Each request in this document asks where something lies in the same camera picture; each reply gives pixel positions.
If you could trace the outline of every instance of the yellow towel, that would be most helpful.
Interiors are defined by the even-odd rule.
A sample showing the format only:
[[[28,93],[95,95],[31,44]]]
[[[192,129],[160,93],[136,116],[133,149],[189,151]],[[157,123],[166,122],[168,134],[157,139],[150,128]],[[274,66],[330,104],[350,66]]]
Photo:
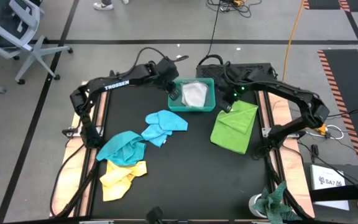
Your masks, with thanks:
[[[136,165],[128,167],[120,167],[107,161],[106,174],[100,177],[103,185],[103,201],[122,198],[131,187],[132,180],[146,173],[146,161],[139,161]]]

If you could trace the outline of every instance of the white cloth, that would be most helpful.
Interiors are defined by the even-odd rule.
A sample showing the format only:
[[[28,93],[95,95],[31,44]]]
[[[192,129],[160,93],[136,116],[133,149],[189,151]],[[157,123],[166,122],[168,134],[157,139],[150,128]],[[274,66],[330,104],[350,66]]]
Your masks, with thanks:
[[[208,85],[202,82],[191,82],[181,86],[181,102],[186,106],[203,107]]]

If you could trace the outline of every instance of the green towel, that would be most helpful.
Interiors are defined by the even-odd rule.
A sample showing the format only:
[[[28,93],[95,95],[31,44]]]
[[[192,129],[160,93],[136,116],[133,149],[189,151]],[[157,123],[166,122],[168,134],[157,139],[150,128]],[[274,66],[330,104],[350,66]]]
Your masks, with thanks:
[[[221,111],[216,117],[211,142],[225,149],[245,154],[257,110],[256,105],[237,101],[229,113]]]

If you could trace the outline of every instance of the green plant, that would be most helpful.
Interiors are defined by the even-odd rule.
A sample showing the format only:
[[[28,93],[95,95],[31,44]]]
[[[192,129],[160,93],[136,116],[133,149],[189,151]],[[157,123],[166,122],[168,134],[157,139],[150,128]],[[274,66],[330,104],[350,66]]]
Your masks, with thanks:
[[[271,224],[282,224],[283,220],[301,220],[291,207],[281,203],[286,187],[287,183],[284,181],[271,194],[264,188],[261,198],[256,200],[253,206],[255,210],[266,215]]]

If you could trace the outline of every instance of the office chair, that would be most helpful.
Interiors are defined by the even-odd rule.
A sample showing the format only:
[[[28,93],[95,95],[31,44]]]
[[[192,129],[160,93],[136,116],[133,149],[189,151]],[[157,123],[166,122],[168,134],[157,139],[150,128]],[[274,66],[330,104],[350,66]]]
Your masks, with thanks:
[[[33,47],[29,45],[43,16],[44,11],[29,0],[0,0],[0,55],[19,60],[18,55],[21,52],[30,53],[15,77],[15,81],[20,85],[25,83],[22,76],[35,60],[53,79],[59,80],[60,76],[51,71],[42,56],[63,50],[67,50],[69,54],[73,53],[73,49],[67,46],[41,49],[46,40],[44,36],[41,36]]]

